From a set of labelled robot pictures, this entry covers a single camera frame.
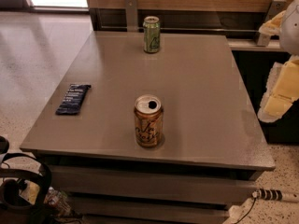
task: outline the floor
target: floor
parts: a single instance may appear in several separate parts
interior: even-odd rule
[[[93,32],[87,15],[0,12],[0,135],[9,152],[22,140]],[[299,193],[299,146],[269,145],[277,169],[264,173],[257,186]],[[236,223],[251,199],[233,206],[225,224]],[[240,223],[298,223],[299,203],[258,200]]]

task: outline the green can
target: green can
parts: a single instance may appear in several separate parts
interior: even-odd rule
[[[160,48],[160,22],[159,18],[149,16],[144,19],[144,51],[156,53]]]

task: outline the brown can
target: brown can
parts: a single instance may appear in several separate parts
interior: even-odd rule
[[[142,147],[155,147],[162,141],[163,108],[154,95],[146,94],[135,101],[135,136]]]

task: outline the soda can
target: soda can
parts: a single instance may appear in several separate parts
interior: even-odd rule
[[[135,137],[142,147],[158,146],[163,137],[163,107],[154,95],[142,95],[135,101]]]
[[[160,22],[159,18],[149,16],[144,19],[144,51],[155,53],[160,48]]]

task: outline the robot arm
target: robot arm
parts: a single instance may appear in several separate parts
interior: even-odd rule
[[[260,32],[279,35],[280,46],[292,55],[284,64],[274,64],[260,104],[259,120],[275,122],[299,98],[299,0],[294,0],[286,11],[263,24]]]

